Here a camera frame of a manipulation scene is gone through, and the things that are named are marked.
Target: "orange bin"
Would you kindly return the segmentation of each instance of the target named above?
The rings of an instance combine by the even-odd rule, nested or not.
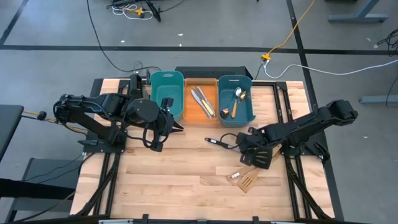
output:
[[[217,79],[215,78],[186,78],[185,88],[184,88],[184,110],[182,118],[186,123],[201,123],[201,124],[218,124],[219,112],[218,112],[218,89],[217,89]],[[200,86],[201,90],[205,94],[207,100],[215,110],[216,116],[209,119],[198,104],[198,102],[193,98],[191,90],[196,86]]]

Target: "teal plastic bin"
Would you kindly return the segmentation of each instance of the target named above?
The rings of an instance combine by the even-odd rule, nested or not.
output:
[[[240,101],[236,108],[235,119],[231,118],[234,101],[229,106],[230,114],[226,118],[220,115],[220,122],[226,128],[241,128],[253,121],[256,116],[253,114],[253,105],[251,101],[251,85],[250,78],[240,75],[224,75],[218,80],[218,108],[220,110],[226,108],[234,95],[237,87],[242,91],[246,91],[246,98]]]
[[[184,108],[184,76],[176,71],[155,72],[150,76],[150,83],[152,85],[150,100],[161,106],[163,98],[173,98],[174,103],[170,107],[170,113],[175,121],[181,119]]]

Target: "floor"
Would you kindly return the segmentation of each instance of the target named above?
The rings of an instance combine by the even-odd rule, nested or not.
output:
[[[51,111],[61,94],[89,95],[93,79],[125,77],[114,69],[98,50],[95,35],[81,0],[24,0],[27,5],[4,45],[0,45],[0,103],[24,105],[26,110]],[[0,1],[0,30],[6,30],[23,0]],[[162,22],[128,20],[105,9],[110,0],[90,1],[91,14],[103,46],[178,47],[182,51],[136,51],[135,48],[107,52],[123,69],[131,69],[135,60],[144,66],[163,70],[176,66],[241,66],[255,74],[261,52],[198,52],[184,47],[257,47],[272,48],[280,44],[292,29],[286,1],[260,0],[186,0],[162,13]],[[156,1],[162,9],[178,0]],[[297,16],[303,14],[311,0],[292,0]],[[354,12],[365,1],[315,2],[299,25],[305,50],[359,50],[362,55],[306,54],[310,67],[332,72],[348,72],[370,65],[390,62],[397,57],[380,55],[386,45],[376,45],[396,29],[398,2],[379,2],[372,12],[388,13],[390,18],[375,24],[330,24],[329,14]],[[35,50],[25,46],[46,46]],[[292,37],[283,47],[297,49]],[[273,53],[268,72],[279,75],[292,64],[300,64],[297,51]],[[398,74],[398,64],[356,75],[336,77],[311,72],[318,104],[336,99],[349,100],[359,113],[354,124],[331,127],[326,138],[333,162],[336,183],[346,221],[395,223],[398,199],[398,132],[397,108],[361,105],[363,95],[386,95]],[[269,80],[261,71],[260,80]],[[292,68],[281,80],[302,80],[303,71]],[[392,94],[398,93],[398,87]],[[82,147],[79,134],[60,126],[23,119],[0,163],[0,177],[21,179],[29,158],[74,159]],[[0,200],[0,222],[12,200]],[[23,218],[31,213],[19,213]],[[67,214],[49,213],[42,218]]]

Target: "wooden spatula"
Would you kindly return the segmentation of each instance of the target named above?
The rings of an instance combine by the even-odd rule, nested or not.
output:
[[[226,179],[227,179],[227,180],[233,180],[233,179],[235,179],[235,178],[237,178],[237,177],[241,177],[241,176],[247,174],[248,172],[253,171],[255,168],[256,168],[255,166],[246,166],[246,167],[243,167],[242,169],[238,170],[237,172],[235,172],[235,173],[233,173],[233,174],[231,174],[231,175],[226,176]]]
[[[257,181],[257,177],[261,171],[261,168],[256,168],[252,172],[244,175],[237,183],[238,187],[243,190],[244,193],[248,193],[249,190],[254,186]]]

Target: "wooden table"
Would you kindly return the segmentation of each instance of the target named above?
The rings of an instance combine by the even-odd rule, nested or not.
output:
[[[101,93],[118,90],[118,79],[104,79]],[[294,118],[310,112],[302,82],[287,82]],[[282,111],[284,110],[282,94]],[[252,103],[256,119],[251,126],[277,123],[274,93],[271,87],[253,86]],[[107,121],[96,116],[103,123]],[[292,205],[284,158],[272,161],[269,170],[262,170],[256,185],[245,194],[228,182],[226,175],[239,170],[240,153],[210,144],[205,137],[218,139],[224,133],[246,132],[248,127],[226,129],[220,124],[187,124],[185,131],[173,133],[161,153],[145,148],[141,141],[127,140],[121,156],[111,218],[142,218],[178,220],[260,220],[292,221]],[[129,128],[132,136],[142,130]],[[234,139],[225,138],[234,143]],[[100,179],[103,154],[95,154],[83,165],[73,200],[71,214],[79,211],[93,195]],[[322,162],[315,156],[302,156],[307,189],[326,214],[333,217],[331,198]],[[104,213],[107,190],[101,212]],[[301,217],[304,217],[301,194],[297,190]]]

